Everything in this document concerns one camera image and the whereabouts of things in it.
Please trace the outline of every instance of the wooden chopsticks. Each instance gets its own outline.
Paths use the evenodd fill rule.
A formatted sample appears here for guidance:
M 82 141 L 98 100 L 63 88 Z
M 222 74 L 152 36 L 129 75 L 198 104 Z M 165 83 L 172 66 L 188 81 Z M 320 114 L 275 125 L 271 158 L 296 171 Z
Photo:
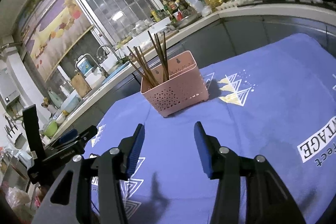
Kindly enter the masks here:
M 151 38 L 152 44 L 155 48 L 155 51 L 157 52 L 157 56 L 159 57 L 162 68 L 163 68 L 163 82 L 166 82 L 169 80 L 169 72 L 168 72 L 168 60 L 167 60 L 167 44 L 166 44 L 166 35 L 163 34 L 163 47 L 161 48 L 159 36 L 155 33 L 153 40 L 150 32 L 148 31 L 149 37 Z M 145 59 L 145 56 L 141 50 L 140 47 L 133 47 L 134 52 L 130 49 L 130 47 L 127 46 L 127 49 L 130 51 L 131 58 L 134 58 L 136 62 L 140 65 L 140 67 L 143 70 L 143 73 L 136 67 L 136 65 L 132 62 L 131 58 L 125 55 L 125 57 L 129 60 L 129 62 L 132 64 L 132 66 L 135 68 L 135 70 L 139 73 L 139 75 L 145 79 L 150 88 L 154 88 L 159 85 L 158 81 L 155 79 L 151 69 L 148 66 L 148 63 Z

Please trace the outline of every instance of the blue table cover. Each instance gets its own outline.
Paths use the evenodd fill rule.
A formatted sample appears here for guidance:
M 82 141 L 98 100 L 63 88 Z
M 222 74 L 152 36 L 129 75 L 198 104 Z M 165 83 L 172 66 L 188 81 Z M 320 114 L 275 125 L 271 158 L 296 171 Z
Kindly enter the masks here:
M 85 148 L 85 158 L 101 155 L 144 124 L 136 172 L 129 182 L 121 181 L 129 222 L 208 223 L 218 181 L 202 170 L 193 132 L 201 121 L 207 134 L 238 155 L 264 155 L 307 223 L 315 223 L 336 194 L 335 58 L 313 38 L 295 34 L 201 73 L 209 86 L 207 102 L 163 118 L 134 94 L 108 110 Z M 99 208 L 96 178 L 92 184 Z M 242 221 L 245 213 L 242 183 Z

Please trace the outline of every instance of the green bowl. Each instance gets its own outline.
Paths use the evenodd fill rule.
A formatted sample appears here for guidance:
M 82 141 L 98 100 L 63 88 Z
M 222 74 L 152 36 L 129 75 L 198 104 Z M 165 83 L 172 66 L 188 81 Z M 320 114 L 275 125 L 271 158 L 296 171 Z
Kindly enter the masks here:
M 52 120 L 50 124 L 46 127 L 46 129 L 43 132 L 43 135 L 47 137 L 52 137 L 55 135 L 56 131 L 58 129 L 58 125 L 55 120 Z

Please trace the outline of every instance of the wooden cutting board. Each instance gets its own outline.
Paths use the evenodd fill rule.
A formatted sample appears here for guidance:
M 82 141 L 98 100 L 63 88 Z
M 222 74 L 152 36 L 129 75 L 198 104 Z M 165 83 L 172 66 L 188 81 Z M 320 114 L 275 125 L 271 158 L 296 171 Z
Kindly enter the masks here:
M 71 85 L 77 91 L 81 98 L 84 98 L 86 94 L 88 94 L 92 89 L 90 88 L 89 84 L 85 81 L 84 77 L 77 73 L 71 79 Z

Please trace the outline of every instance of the yellow triangle pattern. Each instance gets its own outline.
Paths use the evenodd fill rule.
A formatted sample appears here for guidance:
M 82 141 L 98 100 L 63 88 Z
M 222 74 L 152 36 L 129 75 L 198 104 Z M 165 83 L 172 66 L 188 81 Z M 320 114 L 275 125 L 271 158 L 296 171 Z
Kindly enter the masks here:
M 222 91 L 231 91 L 231 92 L 235 92 L 235 89 L 233 88 L 232 85 L 225 85 L 222 88 L 220 88 L 220 90 Z
M 223 78 L 221 81 L 219 81 L 219 82 L 217 82 L 217 83 L 220 83 L 220 84 L 229 84 L 230 83 L 230 81 L 229 81 L 229 79 L 228 78 Z
M 241 102 L 239 100 L 239 97 L 237 95 L 237 93 L 231 93 L 229 95 L 226 95 L 226 96 L 221 96 L 221 97 L 218 97 L 219 99 L 221 99 L 223 102 L 226 102 L 228 104 L 235 104 L 235 105 L 239 105 L 241 106 Z

